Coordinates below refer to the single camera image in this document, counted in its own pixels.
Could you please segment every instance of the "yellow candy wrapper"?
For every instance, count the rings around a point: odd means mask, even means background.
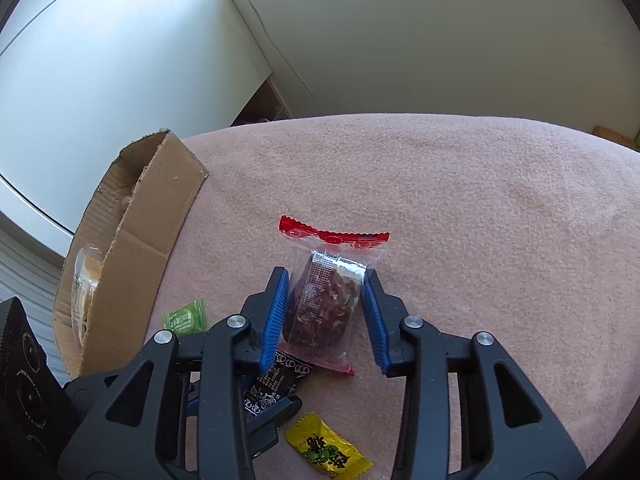
[[[284,438],[329,478],[353,480],[373,465],[317,413],[307,413],[285,432]]]

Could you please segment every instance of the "snack package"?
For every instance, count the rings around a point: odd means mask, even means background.
[[[200,298],[178,310],[162,314],[162,327],[173,330],[177,336],[204,332],[207,329],[204,300]]]
[[[86,333],[86,316],[100,282],[103,260],[100,249],[91,244],[85,245],[76,254],[71,285],[71,328],[81,346]]]
[[[284,438],[313,466],[337,480],[353,480],[373,464],[317,413],[307,413],[284,434]]]
[[[367,267],[389,233],[319,231],[283,216],[280,231],[295,249],[287,307],[278,344],[308,363],[353,375],[348,349],[353,313]]]
[[[252,415],[268,410],[280,399],[292,395],[312,369],[313,365],[276,350],[267,373],[256,377],[245,391],[244,408]]]

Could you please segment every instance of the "red serrated edge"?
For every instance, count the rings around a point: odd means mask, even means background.
[[[279,229],[281,232],[287,236],[291,236],[292,238],[316,236],[328,244],[349,244],[359,249],[370,249],[389,240],[389,233],[356,234],[319,231],[318,229],[284,215],[280,218]]]

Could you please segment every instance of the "black packet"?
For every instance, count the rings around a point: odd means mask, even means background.
[[[244,408],[252,415],[273,406],[296,390],[298,383],[309,375],[313,365],[280,350],[266,374],[256,377],[244,393]]]

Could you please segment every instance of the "silver screw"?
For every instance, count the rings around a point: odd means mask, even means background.
[[[154,336],[154,341],[158,344],[163,345],[171,341],[171,338],[173,336],[174,335],[169,330],[161,330],[160,332],[156,332],[156,335]]]
[[[407,316],[404,318],[404,324],[409,328],[420,328],[424,324],[424,321],[418,316]]]
[[[245,323],[246,323],[246,319],[244,318],[244,316],[240,316],[240,314],[231,316],[229,319],[226,320],[226,324],[231,328],[240,328],[244,326]]]
[[[495,341],[494,336],[492,336],[488,332],[478,332],[478,334],[476,335],[476,340],[484,346],[491,346]]]

